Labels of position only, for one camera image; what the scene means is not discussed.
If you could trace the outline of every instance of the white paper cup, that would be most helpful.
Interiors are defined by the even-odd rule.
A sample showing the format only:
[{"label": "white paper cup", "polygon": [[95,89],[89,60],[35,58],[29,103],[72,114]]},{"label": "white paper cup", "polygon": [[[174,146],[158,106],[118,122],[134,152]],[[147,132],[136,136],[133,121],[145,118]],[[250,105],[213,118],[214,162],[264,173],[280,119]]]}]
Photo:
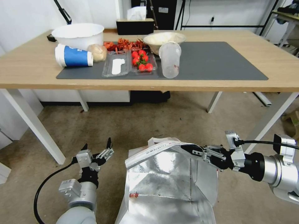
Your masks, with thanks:
[{"label": "white paper cup", "polygon": [[55,58],[61,67],[93,66],[93,56],[89,51],[71,48],[58,44],[55,48]]},{"label": "white paper cup", "polygon": [[179,73],[181,47],[178,43],[167,42],[159,49],[162,73],[166,78],[175,78]]}]

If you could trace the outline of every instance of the table top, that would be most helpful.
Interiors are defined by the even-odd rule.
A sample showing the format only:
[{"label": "table top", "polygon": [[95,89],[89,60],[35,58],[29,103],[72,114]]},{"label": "table top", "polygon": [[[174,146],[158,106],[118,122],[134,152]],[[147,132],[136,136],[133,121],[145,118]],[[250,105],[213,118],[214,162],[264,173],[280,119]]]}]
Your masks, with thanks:
[{"label": "table top", "polygon": [[[178,31],[187,41],[225,41],[269,79],[231,80],[70,80],[56,79],[62,68],[56,63],[57,43],[46,32],[0,58],[0,88],[158,90],[158,91],[299,91],[299,59],[247,30]],[[119,37],[135,41],[142,36],[104,33],[105,41]]]},{"label": "table top", "polygon": [[273,10],[272,11],[273,14],[285,17],[285,18],[289,18],[289,19],[293,19],[293,20],[298,20],[299,21],[299,16],[295,16],[293,14],[290,13],[283,13],[283,12],[278,12],[277,10]]}]

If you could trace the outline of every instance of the white bowl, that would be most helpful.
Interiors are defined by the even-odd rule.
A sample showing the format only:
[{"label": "white bowl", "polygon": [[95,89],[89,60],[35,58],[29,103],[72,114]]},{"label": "white bowl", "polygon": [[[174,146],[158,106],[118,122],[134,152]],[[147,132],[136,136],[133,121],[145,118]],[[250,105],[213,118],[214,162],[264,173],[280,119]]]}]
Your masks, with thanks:
[{"label": "white bowl", "polygon": [[77,23],[58,27],[52,35],[60,44],[87,50],[92,44],[103,45],[104,27],[94,23]]},{"label": "white bowl", "polygon": [[143,38],[143,42],[149,45],[152,52],[156,55],[159,55],[159,49],[161,45],[167,42],[176,42],[181,44],[186,40],[184,34],[175,33],[175,32],[160,32],[147,35]]}]

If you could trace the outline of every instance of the clear plastic tray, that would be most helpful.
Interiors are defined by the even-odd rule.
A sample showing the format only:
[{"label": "clear plastic tray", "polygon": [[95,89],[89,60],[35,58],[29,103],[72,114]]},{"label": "clear plastic tray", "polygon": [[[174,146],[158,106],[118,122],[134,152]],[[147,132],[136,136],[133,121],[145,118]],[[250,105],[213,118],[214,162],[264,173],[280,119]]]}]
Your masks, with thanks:
[{"label": "clear plastic tray", "polygon": [[[119,74],[112,74],[112,62],[114,59],[124,59],[125,63],[121,65],[121,72]],[[111,51],[107,53],[106,61],[103,68],[103,77],[115,77],[123,76],[129,73],[132,69],[132,56],[131,51],[126,52],[116,52]]]},{"label": "clear plastic tray", "polygon": [[[151,63],[153,65],[153,71],[158,68],[156,59],[154,54],[150,51],[150,49],[144,49],[146,52],[146,55],[149,57],[148,63]],[[136,74],[151,74],[153,71],[148,72],[148,71],[139,71],[137,66],[134,66],[133,63],[131,63],[132,71],[135,72]]]}]

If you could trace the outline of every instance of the metal bowl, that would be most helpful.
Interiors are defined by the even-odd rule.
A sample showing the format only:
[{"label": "metal bowl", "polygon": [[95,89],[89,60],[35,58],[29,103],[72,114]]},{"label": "metal bowl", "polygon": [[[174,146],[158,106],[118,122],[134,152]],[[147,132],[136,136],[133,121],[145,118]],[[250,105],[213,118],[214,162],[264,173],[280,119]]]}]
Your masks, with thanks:
[{"label": "metal bowl", "polygon": [[147,35],[143,38],[143,42],[149,45],[151,51],[156,55],[159,55],[159,49],[162,44],[170,41],[181,44],[185,40],[186,36],[184,34],[175,32],[154,33]]}]

